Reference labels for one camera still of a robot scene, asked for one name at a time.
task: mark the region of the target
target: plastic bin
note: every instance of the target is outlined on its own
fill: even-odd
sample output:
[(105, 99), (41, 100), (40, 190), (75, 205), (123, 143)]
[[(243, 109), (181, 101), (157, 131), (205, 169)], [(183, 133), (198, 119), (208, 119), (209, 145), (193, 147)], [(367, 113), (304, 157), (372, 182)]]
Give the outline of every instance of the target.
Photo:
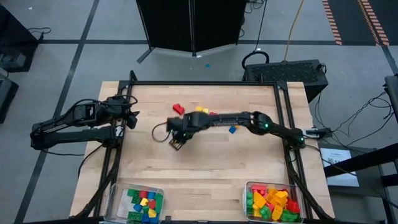
[[(129, 189), (139, 190), (139, 191), (145, 190), (147, 192), (155, 192), (156, 194), (160, 194), (161, 196), (163, 196), (161, 201), (162, 210), (163, 210), (164, 191), (162, 189), (146, 187), (141, 185), (134, 185), (134, 184), (116, 183), (111, 187), (111, 192), (106, 201), (106, 210), (104, 214), (104, 219), (106, 221), (123, 223), (123, 224), (132, 223), (132, 221), (127, 218), (129, 212), (137, 212), (137, 211), (135, 211), (134, 204), (132, 203), (133, 197), (127, 195)], [(162, 210), (157, 214), (158, 223), (160, 223)]]
[[(247, 211), (247, 207), (248, 207), (248, 205), (247, 205), (247, 193), (248, 192), (252, 192), (253, 193), (253, 189), (252, 189), (253, 185), (266, 187), (266, 193), (267, 194), (269, 193), (270, 189), (276, 189), (276, 190), (279, 190), (279, 191), (282, 191), (282, 190), (286, 191), (288, 193), (289, 200), (292, 200), (292, 201), (298, 203), (298, 206), (300, 208), (300, 212), (297, 213), (297, 217), (294, 218), (294, 220), (286, 221), (286, 217), (290, 218), (290, 217), (294, 217), (295, 216), (294, 215), (295, 213), (292, 213), (291, 211), (286, 212), (286, 211), (288, 211), (286, 209), (286, 207), (282, 208), (283, 212), (286, 213), (285, 221), (282, 221), (282, 216), (278, 220), (275, 221), (272, 218), (264, 219), (263, 217), (255, 217), (254, 214), (248, 213), (248, 211)], [(245, 214), (246, 218), (249, 221), (263, 222), (263, 223), (302, 223), (303, 222), (303, 218), (302, 218), (303, 214), (304, 214), (303, 198), (302, 198), (301, 192), (299, 191), (298, 187), (295, 186), (295, 185), (270, 184), (270, 183), (262, 183), (262, 182), (248, 182), (248, 183), (246, 183), (246, 186), (245, 186), (245, 188), (243, 190), (242, 202), (243, 202), (244, 214)]]

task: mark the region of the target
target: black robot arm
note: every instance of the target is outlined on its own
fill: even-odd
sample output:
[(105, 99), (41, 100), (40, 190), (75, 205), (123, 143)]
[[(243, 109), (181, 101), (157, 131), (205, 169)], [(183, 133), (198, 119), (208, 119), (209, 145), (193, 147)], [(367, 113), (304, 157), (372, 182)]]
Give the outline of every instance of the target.
[[(112, 96), (105, 101), (91, 100), (91, 103), (79, 105), (80, 100), (75, 103), (65, 114), (58, 118), (50, 119), (42, 123), (36, 123), (30, 134), (30, 145), (34, 149), (43, 150), (53, 147), (59, 143), (98, 141), (108, 147), (116, 140), (116, 129), (113, 126), (92, 128), (108, 124), (114, 120), (124, 119), (127, 126), (134, 129), (137, 123), (136, 116), (139, 112), (131, 112), (131, 105), (123, 96)], [(92, 129), (62, 132), (57, 131), (67, 127), (89, 126)]]
[(172, 133), (170, 144), (179, 150), (193, 135), (199, 131), (213, 126), (240, 125), (247, 127), (250, 132), (257, 135), (273, 134), (286, 140), (292, 147), (304, 148), (304, 136), (301, 129), (289, 129), (275, 124), (271, 118), (255, 111), (235, 114), (206, 114), (204, 112), (191, 112), (183, 118), (167, 118), (166, 130)]

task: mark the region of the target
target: floor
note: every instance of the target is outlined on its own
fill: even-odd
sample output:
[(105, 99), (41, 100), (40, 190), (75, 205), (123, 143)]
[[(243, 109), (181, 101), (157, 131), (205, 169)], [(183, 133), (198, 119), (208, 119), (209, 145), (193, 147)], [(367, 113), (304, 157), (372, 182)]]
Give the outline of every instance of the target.
[[(51, 27), (52, 32), (45, 40), (75, 40), (39, 45), (30, 71), (10, 74), (19, 90), (5, 123), (0, 125), (0, 176), (3, 179), (0, 182), (0, 216), (3, 223), (54, 220), (69, 215), (82, 157), (39, 156), (39, 152), (30, 148), (29, 133), (34, 123), (67, 110), (81, 98), (96, 98), (102, 81), (126, 80), (130, 70), (135, 71), (139, 80), (240, 80), (243, 75), (241, 60), (255, 47), (252, 44), (221, 47), (201, 52), (201, 58), (155, 49), (139, 64), (136, 60), (147, 50), (144, 44), (93, 44), (90, 41), (87, 41), (90, 44), (83, 44), (84, 40), (144, 40), (135, 1), (0, 0), (0, 3), (27, 28)], [(287, 40), (298, 6), (298, 1), (269, 0), (260, 39)], [(245, 14), (245, 35), (241, 40), (257, 39), (261, 16), (262, 9)], [(292, 40), (334, 41), (321, 1), (305, 2)], [(280, 62), (285, 45), (275, 43), (258, 47), (271, 56), (271, 62)], [(398, 60), (398, 47), (387, 49)], [(382, 47), (376, 46), (291, 45), (287, 60), (314, 58), (327, 65), (329, 86), (322, 93), (320, 112), (324, 123), (332, 128), (360, 109), (368, 99), (383, 92), (384, 77), (394, 74), (391, 65), (395, 62), (389, 63)], [(263, 60), (258, 56), (247, 63)], [(65, 81), (70, 83), (69, 89), (64, 88)], [(67, 95), (61, 94), (63, 90), (68, 90)], [(315, 103), (310, 103), (312, 112)], [(366, 108), (352, 124), (350, 138), (341, 133), (337, 135), (343, 143), (351, 142), (379, 128), (387, 114), (386, 108)], [(392, 118), (377, 134), (353, 145), (383, 147), (395, 143), (397, 127)], [(51, 150), (82, 153), (85, 144), (64, 144)], [(43, 160), (42, 170), (35, 169), (36, 163)], [(385, 166), (384, 171), (394, 173), (392, 166)], [(27, 194), (21, 206), (27, 189), (33, 195), (30, 200)], [(398, 189), (390, 189), (390, 192), (397, 203)], [(332, 195), (332, 202), (340, 220), (376, 223), (385, 219), (381, 200), (377, 198)]]

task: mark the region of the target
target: yellow cable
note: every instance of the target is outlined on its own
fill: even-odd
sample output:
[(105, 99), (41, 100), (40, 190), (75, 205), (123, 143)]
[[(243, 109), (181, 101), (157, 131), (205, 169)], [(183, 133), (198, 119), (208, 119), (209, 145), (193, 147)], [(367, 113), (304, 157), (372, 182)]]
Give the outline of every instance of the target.
[(298, 8), (298, 11), (297, 11), (296, 17), (294, 18), (294, 21), (293, 21), (292, 27), (290, 28), (290, 32), (289, 32), (289, 38), (287, 39), (287, 45), (286, 45), (286, 51), (285, 51), (285, 57), (284, 57), (284, 60), (286, 60), (286, 57), (287, 57), (287, 51), (288, 51), (288, 49), (289, 49), (290, 38), (292, 37), (293, 27), (294, 27), (294, 24), (296, 23), (296, 20), (297, 20), (297, 18), (299, 17), (299, 14), (300, 14), (301, 8), (302, 8), (302, 6), (303, 6), (303, 3), (304, 3), (304, 0), (301, 0), (300, 7)]

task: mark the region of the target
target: wooden tabletop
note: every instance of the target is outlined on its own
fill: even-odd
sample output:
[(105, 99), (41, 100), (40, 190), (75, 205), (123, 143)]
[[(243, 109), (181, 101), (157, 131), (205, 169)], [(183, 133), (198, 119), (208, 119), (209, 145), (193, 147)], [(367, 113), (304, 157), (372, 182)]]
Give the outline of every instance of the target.
[[(103, 82), (100, 100), (117, 93), (118, 82)], [(246, 128), (234, 134), (228, 127), (210, 128), (194, 135), (178, 152), (168, 141), (152, 140), (152, 128), (177, 114), (172, 105), (180, 103), (185, 111), (196, 106), (215, 113), (261, 111), (278, 123), (273, 88), (270, 86), (159, 86), (136, 85), (132, 94), (139, 100), (132, 111), (140, 111), (137, 126), (127, 129), (119, 167), (118, 182), (163, 189), (162, 217), (173, 220), (243, 221), (242, 194), (248, 181), (289, 184), (282, 141), (270, 134), (256, 136)], [(282, 92), (281, 101), (285, 109)], [(298, 128), (313, 126), (303, 83), (289, 83), (289, 95)], [(289, 123), (284, 110), (285, 123)], [(165, 137), (165, 127), (155, 136)], [(306, 144), (318, 146), (315, 140)], [(99, 143), (89, 142), (86, 155)], [(98, 188), (105, 150), (88, 159), (80, 174), (70, 215), (77, 214)], [(301, 151), (307, 186), (323, 209), (334, 217), (323, 173), (320, 153), (311, 148)], [(104, 194), (102, 214), (105, 207)]]

